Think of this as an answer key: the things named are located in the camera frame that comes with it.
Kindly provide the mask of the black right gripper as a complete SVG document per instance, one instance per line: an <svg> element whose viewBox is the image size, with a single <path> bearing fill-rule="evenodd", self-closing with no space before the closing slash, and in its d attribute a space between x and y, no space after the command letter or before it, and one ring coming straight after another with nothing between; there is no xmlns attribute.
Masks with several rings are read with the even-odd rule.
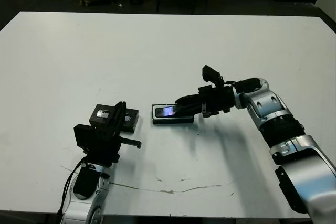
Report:
<svg viewBox="0 0 336 224"><path fill-rule="evenodd" d="M186 95L178 98L175 104L181 107L181 116L192 116L202 113L203 118L218 115L220 111L230 112L235 106L235 96L231 86L200 87L198 94Z"/></svg>

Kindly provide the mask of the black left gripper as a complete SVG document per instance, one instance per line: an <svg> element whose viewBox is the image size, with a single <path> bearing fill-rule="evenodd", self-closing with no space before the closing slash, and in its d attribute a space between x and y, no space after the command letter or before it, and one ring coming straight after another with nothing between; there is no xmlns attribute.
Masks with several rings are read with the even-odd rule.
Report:
<svg viewBox="0 0 336 224"><path fill-rule="evenodd" d="M84 137L83 150L88 156L88 162L110 167L119 161L118 151L121 145L131 145L140 149L142 142L122 137L122 128L126 116L126 102L120 101L115 105L111 119L112 129L90 126L88 136Z"/></svg>

